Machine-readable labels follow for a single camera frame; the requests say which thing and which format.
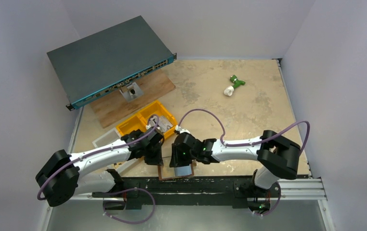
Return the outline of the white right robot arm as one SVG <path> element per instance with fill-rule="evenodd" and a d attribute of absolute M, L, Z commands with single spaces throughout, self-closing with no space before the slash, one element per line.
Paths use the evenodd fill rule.
<path fill-rule="evenodd" d="M 265 130 L 256 138 L 234 141 L 201 141 L 188 131 L 180 131 L 171 145 L 169 166 L 186 167 L 193 161 L 205 165 L 228 160 L 257 161 L 262 167 L 253 174 L 253 184 L 267 190 L 279 179 L 296 179 L 300 155 L 297 143 L 272 130 Z"/>

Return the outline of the brown leather card holder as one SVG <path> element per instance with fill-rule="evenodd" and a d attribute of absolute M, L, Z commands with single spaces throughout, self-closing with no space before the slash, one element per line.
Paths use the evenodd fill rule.
<path fill-rule="evenodd" d="M 159 180 L 172 180 L 178 178 L 185 178 L 194 176 L 195 163 L 191 163 L 185 167 L 169 167 L 171 156 L 162 157 L 164 165 L 157 167 L 158 179 Z"/>

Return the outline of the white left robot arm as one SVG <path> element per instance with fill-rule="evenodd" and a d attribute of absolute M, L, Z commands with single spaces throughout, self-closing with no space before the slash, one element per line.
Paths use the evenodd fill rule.
<path fill-rule="evenodd" d="M 95 179 L 93 172 L 111 164 L 143 157 L 147 165 L 162 165 L 164 134 L 157 128 L 134 130 L 114 142 L 81 153 L 68 154 L 64 149 L 52 154 L 35 180 L 40 189 L 37 199 L 51 207 L 83 193 L 109 192 L 115 180 L 109 172 Z"/>

